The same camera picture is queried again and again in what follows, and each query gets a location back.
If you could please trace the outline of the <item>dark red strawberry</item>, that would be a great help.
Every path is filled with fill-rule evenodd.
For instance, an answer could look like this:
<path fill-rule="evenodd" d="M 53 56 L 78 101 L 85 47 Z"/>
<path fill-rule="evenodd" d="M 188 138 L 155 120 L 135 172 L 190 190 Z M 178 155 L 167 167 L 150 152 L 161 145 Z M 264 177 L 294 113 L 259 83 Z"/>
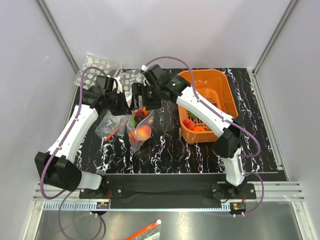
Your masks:
<path fill-rule="evenodd" d="M 144 120 L 148 116 L 148 112 L 145 108 L 138 109 L 134 115 L 134 120 L 137 124 L 139 124 L 142 120 Z"/>

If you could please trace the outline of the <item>blue zipper clear bag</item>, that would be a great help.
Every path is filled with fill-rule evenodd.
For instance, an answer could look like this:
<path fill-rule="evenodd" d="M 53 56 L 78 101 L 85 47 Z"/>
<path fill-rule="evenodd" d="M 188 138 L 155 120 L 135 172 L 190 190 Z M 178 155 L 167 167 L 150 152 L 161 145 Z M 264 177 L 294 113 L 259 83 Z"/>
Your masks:
<path fill-rule="evenodd" d="M 152 136 L 154 118 L 154 110 L 146 110 L 145 107 L 134 110 L 128 117 L 126 130 L 134 154 Z"/>

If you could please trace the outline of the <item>peach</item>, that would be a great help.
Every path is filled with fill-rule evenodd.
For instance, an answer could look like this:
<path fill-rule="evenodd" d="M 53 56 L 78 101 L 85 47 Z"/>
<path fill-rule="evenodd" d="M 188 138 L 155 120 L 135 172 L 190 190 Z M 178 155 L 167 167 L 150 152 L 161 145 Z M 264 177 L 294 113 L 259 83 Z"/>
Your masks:
<path fill-rule="evenodd" d="M 143 124 L 137 127 L 136 129 L 132 129 L 128 133 L 129 139 L 134 142 L 144 142 L 151 137 L 152 129 L 150 126 Z"/>

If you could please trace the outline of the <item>orange plastic basket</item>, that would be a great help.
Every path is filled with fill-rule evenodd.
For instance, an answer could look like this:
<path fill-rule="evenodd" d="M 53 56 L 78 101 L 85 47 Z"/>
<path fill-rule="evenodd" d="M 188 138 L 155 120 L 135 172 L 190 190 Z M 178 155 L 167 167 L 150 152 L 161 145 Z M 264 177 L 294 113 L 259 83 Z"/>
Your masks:
<path fill-rule="evenodd" d="M 216 69 L 182 71 L 178 76 L 187 80 L 186 88 L 177 99 L 181 134 L 190 144 L 215 142 L 238 117 L 237 107 L 227 76 Z M 194 126 L 202 126 L 204 132 L 195 132 L 183 125 L 183 120 L 195 115 Z"/>

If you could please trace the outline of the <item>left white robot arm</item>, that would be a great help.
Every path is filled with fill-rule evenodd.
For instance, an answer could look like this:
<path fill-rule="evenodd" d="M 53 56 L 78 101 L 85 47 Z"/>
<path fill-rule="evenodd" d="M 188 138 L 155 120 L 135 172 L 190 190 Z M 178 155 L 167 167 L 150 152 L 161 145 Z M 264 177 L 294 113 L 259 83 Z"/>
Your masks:
<path fill-rule="evenodd" d="M 81 171 L 74 165 L 79 146 L 90 127 L 105 110 L 116 115 L 128 109 L 120 77 L 99 75 L 94 86 L 83 90 L 79 103 L 54 144 L 46 152 L 38 152 L 34 158 L 40 177 L 40 191 L 50 185 L 63 191 L 90 189 L 97 198 L 108 193 L 108 186 L 97 173 Z"/>

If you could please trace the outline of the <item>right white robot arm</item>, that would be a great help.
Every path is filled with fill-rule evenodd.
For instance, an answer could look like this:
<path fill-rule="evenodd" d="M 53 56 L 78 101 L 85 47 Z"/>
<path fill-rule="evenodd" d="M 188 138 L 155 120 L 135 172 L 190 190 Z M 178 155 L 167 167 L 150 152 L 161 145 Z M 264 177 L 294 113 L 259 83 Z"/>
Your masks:
<path fill-rule="evenodd" d="M 206 124 L 216 136 L 214 152 L 223 160 L 226 183 L 221 188 L 232 198 L 239 198 L 245 192 L 247 184 L 243 172 L 241 139 L 244 124 L 240 117 L 233 117 L 214 106 L 196 90 L 194 71 L 189 71 L 190 79 L 178 74 L 169 77 L 164 70 L 154 64 L 142 65 L 141 74 L 146 82 L 133 87 L 135 96 L 141 96 L 146 107 L 156 108 L 162 100 L 175 103 L 192 112 Z"/>

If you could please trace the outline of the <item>dotted clear bag far left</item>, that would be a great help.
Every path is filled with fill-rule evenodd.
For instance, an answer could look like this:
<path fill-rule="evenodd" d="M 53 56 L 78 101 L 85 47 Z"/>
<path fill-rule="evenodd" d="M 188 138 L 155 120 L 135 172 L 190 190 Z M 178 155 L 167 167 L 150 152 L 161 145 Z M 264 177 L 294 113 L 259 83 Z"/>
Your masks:
<path fill-rule="evenodd" d="M 90 87 L 94 86 L 97 76 L 103 76 L 103 73 L 112 78 L 118 77 L 122 72 L 123 64 L 87 53 L 83 65 L 80 67 L 78 73 L 75 76 L 74 84 L 76 86 L 79 87 L 81 85 L 81 76 L 83 72 L 89 67 L 95 67 L 99 70 L 90 68 L 84 73 L 82 81 L 84 90 L 88 90 Z"/>

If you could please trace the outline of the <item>dotted clear bag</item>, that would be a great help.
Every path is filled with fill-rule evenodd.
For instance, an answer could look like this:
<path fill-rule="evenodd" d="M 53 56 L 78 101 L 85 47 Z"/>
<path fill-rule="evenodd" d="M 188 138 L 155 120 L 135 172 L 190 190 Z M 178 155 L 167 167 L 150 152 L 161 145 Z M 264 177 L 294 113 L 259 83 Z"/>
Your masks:
<path fill-rule="evenodd" d="M 144 86 L 150 85 L 140 69 L 124 69 L 119 76 L 119 81 L 124 92 L 131 92 L 133 83 L 142 84 Z"/>
<path fill-rule="evenodd" d="M 90 87 L 94 86 L 97 76 L 103 76 L 103 73 L 112 78 L 118 77 L 122 72 L 123 64 L 87 53 L 83 65 L 80 67 L 78 73 L 75 76 L 74 84 L 76 86 L 79 87 L 81 85 L 81 76 L 83 72 L 89 67 L 95 67 L 99 70 L 90 68 L 84 73 L 82 81 L 84 90 L 88 90 Z"/>

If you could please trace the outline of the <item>dotted clear bag middle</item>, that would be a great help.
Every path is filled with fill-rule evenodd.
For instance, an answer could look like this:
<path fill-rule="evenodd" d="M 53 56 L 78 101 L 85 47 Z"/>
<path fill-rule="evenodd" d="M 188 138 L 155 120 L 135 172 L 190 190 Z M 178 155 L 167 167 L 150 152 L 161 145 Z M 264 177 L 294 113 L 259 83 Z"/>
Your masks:
<path fill-rule="evenodd" d="M 150 85 L 140 69 L 124 69 L 119 76 L 119 81 L 124 92 L 131 92 L 133 83 L 142 84 L 144 86 Z"/>

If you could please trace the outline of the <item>red zipper clear bag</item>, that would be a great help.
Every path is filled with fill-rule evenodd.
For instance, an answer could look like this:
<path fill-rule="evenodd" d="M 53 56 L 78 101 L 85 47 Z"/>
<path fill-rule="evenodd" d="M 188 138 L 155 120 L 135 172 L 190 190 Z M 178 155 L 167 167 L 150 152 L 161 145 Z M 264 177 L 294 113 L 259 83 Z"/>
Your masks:
<path fill-rule="evenodd" d="M 113 136 L 123 136 L 128 118 L 125 115 L 114 116 L 109 111 L 95 129 L 95 134 L 105 141 Z"/>

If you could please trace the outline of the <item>red zipper bag foreground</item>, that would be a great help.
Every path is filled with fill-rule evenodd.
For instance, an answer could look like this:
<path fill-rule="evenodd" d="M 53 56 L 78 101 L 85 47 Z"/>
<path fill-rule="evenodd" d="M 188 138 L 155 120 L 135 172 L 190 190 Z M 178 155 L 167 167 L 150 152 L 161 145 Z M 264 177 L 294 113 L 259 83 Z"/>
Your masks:
<path fill-rule="evenodd" d="M 156 222 L 140 229 L 125 240 L 159 240 L 161 234 L 162 221 L 158 219 Z"/>

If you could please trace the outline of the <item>pink apple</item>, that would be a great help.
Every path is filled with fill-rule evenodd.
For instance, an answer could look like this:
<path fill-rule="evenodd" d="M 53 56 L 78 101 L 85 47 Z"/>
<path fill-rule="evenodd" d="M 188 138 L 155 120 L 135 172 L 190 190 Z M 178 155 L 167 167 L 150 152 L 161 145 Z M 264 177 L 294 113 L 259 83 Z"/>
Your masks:
<path fill-rule="evenodd" d="M 183 120 L 182 123 L 188 130 L 192 130 L 195 127 L 194 122 L 188 118 Z"/>

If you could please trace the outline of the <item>orange fruit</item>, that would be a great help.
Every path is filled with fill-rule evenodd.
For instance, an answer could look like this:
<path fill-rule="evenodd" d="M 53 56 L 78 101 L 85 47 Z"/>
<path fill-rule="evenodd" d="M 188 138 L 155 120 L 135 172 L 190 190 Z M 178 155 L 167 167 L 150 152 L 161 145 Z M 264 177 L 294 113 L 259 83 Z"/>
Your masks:
<path fill-rule="evenodd" d="M 205 129 L 204 127 L 202 127 L 202 126 L 195 126 L 195 127 L 192 129 L 192 131 L 194 131 L 194 132 L 205 132 L 206 129 Z"/>

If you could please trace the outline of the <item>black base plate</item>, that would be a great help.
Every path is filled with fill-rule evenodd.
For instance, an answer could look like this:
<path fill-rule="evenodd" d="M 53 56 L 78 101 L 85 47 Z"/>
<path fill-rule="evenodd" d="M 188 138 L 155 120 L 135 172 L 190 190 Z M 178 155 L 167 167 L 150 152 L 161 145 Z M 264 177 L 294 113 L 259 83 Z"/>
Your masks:
<path fill-rule="evenodd" d="M 213 209 L 226 200 L 256 200 L 251 180 L 227 183 L 224 173 L 107 174 L 104 191 L 85 189 L 81 199 L 105 199 L 115 209 Z"/>

